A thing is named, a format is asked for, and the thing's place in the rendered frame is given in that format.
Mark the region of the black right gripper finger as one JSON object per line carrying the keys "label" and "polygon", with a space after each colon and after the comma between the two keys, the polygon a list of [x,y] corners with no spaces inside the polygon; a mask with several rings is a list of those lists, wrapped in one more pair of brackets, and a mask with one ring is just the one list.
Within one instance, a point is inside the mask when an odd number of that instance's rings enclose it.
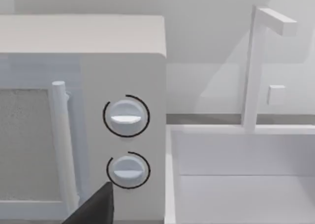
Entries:
{"label": "black right gripper finger", "polygon": [[106,182],[62,224],[113,224],[113,183]]}

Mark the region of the white microwave knob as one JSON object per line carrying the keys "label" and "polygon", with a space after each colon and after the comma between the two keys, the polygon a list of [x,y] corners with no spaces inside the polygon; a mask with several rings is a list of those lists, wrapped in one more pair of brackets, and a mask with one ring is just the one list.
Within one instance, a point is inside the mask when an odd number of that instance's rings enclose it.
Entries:
{"label": "white microwave knob", "polygon": [[117,134],[130,136],[137,134],[145,125],[145,111],[140,103],[123,99],[113,103],[107,112],[111,129]]}
{"label": "white microwave knob", "polygon": [[111,165],[113,180],[123,187],[134,187],[143,182],[147,174],[143,161],[134,156],[123,156]]}

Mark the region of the microwave door with window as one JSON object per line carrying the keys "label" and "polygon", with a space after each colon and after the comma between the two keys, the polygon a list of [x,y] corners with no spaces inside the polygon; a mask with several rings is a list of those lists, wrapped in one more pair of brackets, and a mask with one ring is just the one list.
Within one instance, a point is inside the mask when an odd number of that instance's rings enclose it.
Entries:
{"label": "microwave door with window", "polygon": [[81,68],[74,55],[0,54],[0,223],[68,217],[62,197],[52,83],[64,81],[76,186],[74,103]]}

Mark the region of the white sink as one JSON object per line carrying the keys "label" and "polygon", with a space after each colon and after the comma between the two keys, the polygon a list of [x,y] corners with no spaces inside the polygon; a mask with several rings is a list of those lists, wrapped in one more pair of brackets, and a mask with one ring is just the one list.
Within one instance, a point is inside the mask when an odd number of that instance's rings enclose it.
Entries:
{"label": "white sink", "polygon": [[168,125],[170,224],[315,224],[315,126]]}

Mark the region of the pale microwave oven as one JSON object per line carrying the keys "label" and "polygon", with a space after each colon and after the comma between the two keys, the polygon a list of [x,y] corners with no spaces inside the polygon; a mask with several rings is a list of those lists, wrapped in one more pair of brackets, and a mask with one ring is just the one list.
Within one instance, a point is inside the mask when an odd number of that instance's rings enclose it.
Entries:
{"label": "pale microwave oven", "polygon": [[[141,15],[0,14],[0,54],[74,55],[81,68],[80,101],[74,103],[75,163],[80,204],[113,183],[113,224],[163,224],[165,220],[166,41],[164,19]],[[109,107],[134,100],[145,125],[117,134]],[[123,156],[140,158],[143,182],[118,185],[110,174]]]}

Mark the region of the tall white tap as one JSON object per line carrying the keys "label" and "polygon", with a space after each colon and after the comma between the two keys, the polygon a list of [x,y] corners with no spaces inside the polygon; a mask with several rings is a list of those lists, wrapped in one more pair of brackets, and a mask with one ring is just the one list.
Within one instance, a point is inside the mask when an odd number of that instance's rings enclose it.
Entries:
{"label": "tall white tap", "polygon": [[241,113],[241,125],[249,133],[254,132],[256,128],[264,46],[268,29],[280,36],[292,37],[297,34],[298,22],[266,6],[252,7]]}

